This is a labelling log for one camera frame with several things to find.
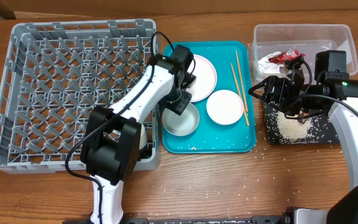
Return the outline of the white napkin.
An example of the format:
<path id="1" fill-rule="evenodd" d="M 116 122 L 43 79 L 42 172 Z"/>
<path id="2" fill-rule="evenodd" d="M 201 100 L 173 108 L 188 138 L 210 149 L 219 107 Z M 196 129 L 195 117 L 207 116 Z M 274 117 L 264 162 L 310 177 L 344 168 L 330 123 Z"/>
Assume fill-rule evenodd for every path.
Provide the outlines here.
<path id="1" fill-rule="evenodd" d="M 285 68 L 282 63 L 276 64 L 270 62 L 269 59 L 278 56 L 282 52 L 273 52 L 268 54 L 255 63 L 254 82 L 259 83 L 270 75 L 282 76 L 285 73 Z"/>

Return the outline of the red snack wrapper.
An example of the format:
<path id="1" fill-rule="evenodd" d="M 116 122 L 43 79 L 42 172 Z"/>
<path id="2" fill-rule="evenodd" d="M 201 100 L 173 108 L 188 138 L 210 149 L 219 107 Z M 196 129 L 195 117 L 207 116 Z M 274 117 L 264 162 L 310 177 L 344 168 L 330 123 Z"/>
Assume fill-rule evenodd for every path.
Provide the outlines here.
<path id="1" fill-rule="evenodd" d="M 286 60 L 293 60 L 293 59 L 297 58 L 298 56 L 305 56 L 305 54 L 301 54 L 301 53 L 299 53 L 299 51 L 293 49 L 293 50 L 287 50 L 286 52 L 281 52 L 279 54 L 271 56 L 268 58 L 268 61 L 270 63 L 274 63 L 274 64 L 278 65 L 278 64 L 284 63 Z"/>

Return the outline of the pile of white rice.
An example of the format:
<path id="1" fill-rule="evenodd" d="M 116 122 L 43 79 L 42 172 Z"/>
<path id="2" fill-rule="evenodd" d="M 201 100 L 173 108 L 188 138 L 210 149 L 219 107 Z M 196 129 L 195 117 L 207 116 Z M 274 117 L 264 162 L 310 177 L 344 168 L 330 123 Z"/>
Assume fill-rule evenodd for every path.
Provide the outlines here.
<path id="1" fill-rule="evenodd" d="M 290 141 L 311 137 L 312 122 L 310 119 L 301 123 L 295 119 L 287 119 L 282 112 L 278 112 L 277 127 L 281 137 Z"/>

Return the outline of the grey bowl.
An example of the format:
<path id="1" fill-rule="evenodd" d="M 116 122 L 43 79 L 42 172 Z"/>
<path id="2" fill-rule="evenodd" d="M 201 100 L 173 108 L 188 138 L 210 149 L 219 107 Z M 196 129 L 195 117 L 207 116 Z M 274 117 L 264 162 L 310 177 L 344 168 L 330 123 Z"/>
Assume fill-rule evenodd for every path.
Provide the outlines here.
<path id="1" fill-rule="evenodd" d="M 175 136 L 187 136 L 199 125 L 200 114 L 198 109 L 190 103 L 181 115 L 177 115 L 169 109 L 162 113 L 163 127 Z"/>

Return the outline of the brown food scrap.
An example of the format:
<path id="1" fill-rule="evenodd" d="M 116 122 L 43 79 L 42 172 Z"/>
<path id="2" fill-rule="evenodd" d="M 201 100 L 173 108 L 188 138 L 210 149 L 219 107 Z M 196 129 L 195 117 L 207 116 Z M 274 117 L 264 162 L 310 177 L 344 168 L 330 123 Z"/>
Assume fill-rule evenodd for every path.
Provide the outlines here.
<path id="1" fill-rule="evenodd" d="M 300 119 L 298 122 L 301 123 L 301 124 L 305 124 L 307 121 L 307 119 Z"/>

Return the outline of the white cup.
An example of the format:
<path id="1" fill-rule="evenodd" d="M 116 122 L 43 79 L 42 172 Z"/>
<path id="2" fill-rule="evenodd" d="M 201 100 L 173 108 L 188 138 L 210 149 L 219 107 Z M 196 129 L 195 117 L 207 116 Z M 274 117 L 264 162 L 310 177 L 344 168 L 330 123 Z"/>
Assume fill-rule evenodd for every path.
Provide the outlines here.
<path id="1" fill-rule="evenodd" d="M 139 149 L 143 149 L 147 145 L 147 133 L 145 131 L 145 126 L 141 125 L 141 132 L 140 132 L 140 141 L 139 141 Z"/>

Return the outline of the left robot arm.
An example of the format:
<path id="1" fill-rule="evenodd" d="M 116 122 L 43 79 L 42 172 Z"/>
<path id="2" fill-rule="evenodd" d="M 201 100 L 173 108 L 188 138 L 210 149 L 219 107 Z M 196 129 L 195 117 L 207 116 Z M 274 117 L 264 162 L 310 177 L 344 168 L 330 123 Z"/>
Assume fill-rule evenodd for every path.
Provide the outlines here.
<path id="1" fill-rule="evenodd" d="M 80 160 L 93 181 L 91 223 L 120 223 L 124 181 L 132 174 L 147 142 L 143 122 L 156 105 L 181 115 L 191 100 L 186 89 L 196 77 L 191 50 L 182 45 L 171 56 L 150 57 L 135 87 L 110 108 L 93 108 L 86 125 Z"/>

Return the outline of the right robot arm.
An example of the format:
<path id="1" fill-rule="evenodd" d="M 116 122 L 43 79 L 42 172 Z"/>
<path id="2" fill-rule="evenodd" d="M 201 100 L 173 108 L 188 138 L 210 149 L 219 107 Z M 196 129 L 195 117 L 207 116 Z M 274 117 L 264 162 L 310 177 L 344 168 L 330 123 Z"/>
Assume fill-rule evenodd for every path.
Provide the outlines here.
<path id="1" fill-rule="evenodd" d="M 342 147 L 350 191 L 329 210 L 290 207 L 273 223 L 358 223 L 358 80 L 347 72 L 345 51 L 317 53 L 308 83 L 301 70 L 304 64 L 302 55 L 286 60 L 285 78 L 271 75 L 251 87 L 249 95 L 287 119 L 327 115 Z"/>

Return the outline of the wooden chopstick right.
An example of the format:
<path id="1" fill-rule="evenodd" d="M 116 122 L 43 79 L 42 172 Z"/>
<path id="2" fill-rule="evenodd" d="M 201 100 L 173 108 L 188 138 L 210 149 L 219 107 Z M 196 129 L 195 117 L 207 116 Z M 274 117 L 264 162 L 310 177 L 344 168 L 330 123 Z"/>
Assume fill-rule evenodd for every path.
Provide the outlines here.
<path id="1" fill-rule="evenodd" d="M 238 55 L 237 50 L 235 50 L 235 54 L 236 54 L 237 68 L 238 68 L 239 77 L 240 77 L 240 83 L 241 83 L 242 98 L 244 100 L 244 106 L 245 106 L 246 113 L 247 113 L 248 112 L 248 105 L 247 105 L 246 93 L 245 93 L 245 89 L 244 89 L 244 83 L 243 83 L 243 79 L 242 79 L 241 64 L 240 64 L 239 55 Z"/>

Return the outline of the wooden chopstick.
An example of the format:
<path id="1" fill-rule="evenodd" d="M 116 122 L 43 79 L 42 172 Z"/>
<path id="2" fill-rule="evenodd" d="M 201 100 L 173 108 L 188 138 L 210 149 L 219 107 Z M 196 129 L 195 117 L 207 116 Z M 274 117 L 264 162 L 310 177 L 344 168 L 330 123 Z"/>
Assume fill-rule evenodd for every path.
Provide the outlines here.
<path id="1" fill-rule="evenodd" d="M 250 126 L 249 119 L 248 119 L 248 116 L 247 116 L 247 113 L 246 113 L 244 100 L 242 99 L 241 91 L 240 91 L 239 84 L 238 84 L 238 81 L 237 81 L 237 76 L 236 76 L 236 73 L 234 71 L 234 66 L 233 66 L 232 63 L 230 63 L 230 65 L 231 65 L 231 70 L 232 70 L 232 74 L 233 74 L 233 77 L 234 77 L 234 83 L 235 83 L 236 89 L 237 89 L 237 94 L 240 97 L 240 100 L 241 100 L 241 103 L 242 103 L 242 110 L 243 110 L 244 118 L 245 118 L 247 126 Z"/>
<path id="2" fill-rule="evenodd" d="M 240 77 L 240 83 L 241 83 L 242 98 L 244 100 L 244 106 L 245 106 L 246 113 L 247 113 L 248 112 L 248 105 L 247 105 L 246 93 L 245 93 L 245 89 L 244 89 L 244 83 L 243 83 L 243 79 L 242 79 L 241 64 L 240 64 L 239 55 L 238 55 L 237 50 L 235 50 L 235 54 L 236 54 L 237 68 L 238 68 L 239 77 Z"/>

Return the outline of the large white plate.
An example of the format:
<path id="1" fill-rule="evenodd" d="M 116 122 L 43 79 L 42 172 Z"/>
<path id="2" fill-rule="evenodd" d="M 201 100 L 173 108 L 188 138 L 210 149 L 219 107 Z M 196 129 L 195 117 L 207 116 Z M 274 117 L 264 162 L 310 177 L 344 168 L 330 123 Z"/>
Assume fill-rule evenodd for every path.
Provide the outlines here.
<path id="1" fill-rule="evenodd" d="M 187 72 L 193 72 L 195 82 L 186 89 L 191 94 L 191 103 L 206 99 L 214 91 L 217 84 L 217 72 L 214 65 L 205 57 L 194 54 L 195 62 L 191 62 Z"/>

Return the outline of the clear plastic bin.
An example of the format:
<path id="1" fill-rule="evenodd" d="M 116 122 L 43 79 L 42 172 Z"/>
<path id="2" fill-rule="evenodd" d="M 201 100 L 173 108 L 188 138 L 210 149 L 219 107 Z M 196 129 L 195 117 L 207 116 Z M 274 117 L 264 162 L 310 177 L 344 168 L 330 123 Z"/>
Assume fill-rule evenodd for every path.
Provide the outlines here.
<path id="1" fill-rule="evenodd" d="M 312 72 L 315 57 L 326 50 L 346 52 L 347 73 L 358 73 L 356 47 L 350 28 L 344 24 L 259 24 L 254 28 L 253 42 L 249 45 L 249 63 L 252 84 L 255 63 L 273 52 L 297 50 L 305 54 L 305 61 Z"/>

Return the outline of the wooden chopstick left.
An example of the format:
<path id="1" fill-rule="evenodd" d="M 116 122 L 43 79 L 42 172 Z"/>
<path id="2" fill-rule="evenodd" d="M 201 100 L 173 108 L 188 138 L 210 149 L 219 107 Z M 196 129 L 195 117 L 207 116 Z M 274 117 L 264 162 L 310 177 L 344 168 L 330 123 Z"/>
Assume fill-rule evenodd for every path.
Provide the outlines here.
<path id="1" fill-rule="evenodd" d="M 237 76 L 236 76 L 236 73 L 234 71 L 234 66 L 233 66 L 232 63 L 230 63 L 230 65 L 231 65 L 231 70 L 232 70 L 232 74 L 233 74 L 233 77 L 234 77 L 234 83 L 235 83 L 236 89 L 237 89 L 237 94 L 240 97 L 240 100 L 241 100 L 241 103 L 242 103 L 242 110 L 243 110 L 244 118 L 245 118 L 247 126 L 250 126 L 249 119 L 248 119 L 248 116 L 247 116 L 247 113 L 246 113 L 244 100 L 242 99 L 241 91 L 240 91 L 239 84 L 238 84 L 238 81 L 237 81 Z"/>

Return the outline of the black plastic tray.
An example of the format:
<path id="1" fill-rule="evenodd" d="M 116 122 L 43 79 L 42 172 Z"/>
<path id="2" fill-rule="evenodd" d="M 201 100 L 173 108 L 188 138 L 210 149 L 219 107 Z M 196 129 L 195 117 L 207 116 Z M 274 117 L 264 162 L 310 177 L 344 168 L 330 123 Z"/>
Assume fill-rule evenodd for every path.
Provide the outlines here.
<path id="1" fill-rule="evenodd" d="M 270 145 L 289 145 L 289 144 L 339 144 L 339 138 L 335 128 L 323 115 L 308 118 L 312 122 L 311 137 L 290 141 L 281 137 L 277 127 L 277 113 L 279 111 L 271 106 L 262 103 L 264 113 L 264 125 L 266 141 Z"/>

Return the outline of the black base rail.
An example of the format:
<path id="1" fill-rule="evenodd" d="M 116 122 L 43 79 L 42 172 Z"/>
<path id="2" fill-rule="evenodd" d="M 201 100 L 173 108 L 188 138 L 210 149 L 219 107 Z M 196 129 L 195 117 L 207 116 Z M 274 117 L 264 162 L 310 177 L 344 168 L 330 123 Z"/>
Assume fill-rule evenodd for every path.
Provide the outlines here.
<path id="1" fill-rule="evenodd" d="M 254 216 L 252 218 L 220 219 L 166 219 L 150 220 L 147 218 L 123 218 L 120 224 L 280 224 L 281 216 Z"/>

